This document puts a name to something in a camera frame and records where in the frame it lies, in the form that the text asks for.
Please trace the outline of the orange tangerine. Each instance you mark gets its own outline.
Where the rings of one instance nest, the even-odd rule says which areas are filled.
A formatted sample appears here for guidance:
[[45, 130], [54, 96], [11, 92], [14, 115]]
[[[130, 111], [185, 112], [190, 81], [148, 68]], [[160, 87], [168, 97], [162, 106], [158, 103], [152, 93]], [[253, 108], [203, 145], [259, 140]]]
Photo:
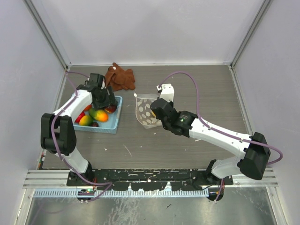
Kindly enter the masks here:
[[85, 109], [84, 109], [84, 111], [85, 111], [85, 112], [88, 111], [91, 107], [92, 107], [92, 105], [86, 106]]

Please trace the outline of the clear zip top bag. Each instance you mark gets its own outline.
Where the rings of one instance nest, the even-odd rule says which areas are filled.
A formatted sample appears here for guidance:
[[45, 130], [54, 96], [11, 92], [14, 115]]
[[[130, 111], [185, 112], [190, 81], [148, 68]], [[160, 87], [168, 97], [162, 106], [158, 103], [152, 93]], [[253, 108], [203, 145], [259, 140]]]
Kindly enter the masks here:
[[155, 128], [162, 126], [160, 120], [158, 120], [150, 109], [150, 105], [157, 100], [157, 94], [136, 94], [135, 97], [135, 116], [137, 121], [145, 128]]

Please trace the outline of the dark purple plum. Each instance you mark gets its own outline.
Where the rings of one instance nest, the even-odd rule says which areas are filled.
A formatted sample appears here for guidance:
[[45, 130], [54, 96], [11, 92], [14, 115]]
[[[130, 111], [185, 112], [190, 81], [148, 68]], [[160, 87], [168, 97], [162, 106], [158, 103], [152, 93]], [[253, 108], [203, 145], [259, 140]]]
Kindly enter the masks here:
[[97, 122], [93, 122], [93, 123], [91, 124], [91, 126], [92, 126], [92, 127], [99, 127], [99, 124], [98, 124]]

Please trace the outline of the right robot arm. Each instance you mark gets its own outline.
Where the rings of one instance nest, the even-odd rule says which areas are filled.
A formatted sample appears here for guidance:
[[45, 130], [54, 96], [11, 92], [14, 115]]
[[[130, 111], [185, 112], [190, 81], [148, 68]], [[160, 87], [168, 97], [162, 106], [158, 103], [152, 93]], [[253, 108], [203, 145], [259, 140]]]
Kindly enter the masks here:
[[223, 160], [212, 160], [205, 171], [208, 183], [215, 185], [225, 177], [243, 174], [254, 180], [261, 180], [265, 172], [270, 149], [264, 135], [235, 133], [199, 119], [188, 111], [178, 112], [172, 103], [159, 98], [150, 109], [163, 128], [171, 133], [187, 138], [200, 139], [216, 145], [234, 156]]

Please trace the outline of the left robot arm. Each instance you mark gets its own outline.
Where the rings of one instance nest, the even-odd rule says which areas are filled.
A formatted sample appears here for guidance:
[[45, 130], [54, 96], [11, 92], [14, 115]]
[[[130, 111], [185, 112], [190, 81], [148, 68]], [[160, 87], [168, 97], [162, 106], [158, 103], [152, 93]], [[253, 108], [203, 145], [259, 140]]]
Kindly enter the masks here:
[[75, 173], [77, 180], [88, 186], [95, 175], [91, 163], [76, 147], [74, 122], [88, 105], [99, 110], [117, 105], [117, 101], [112, 88], [107, 86], [105, 77], [100, 74], [91, 73], [84, 84], [73, 88], [74, 93], [61, 108], [42, 115], [40, 141], [42, 149], [57, 155]]

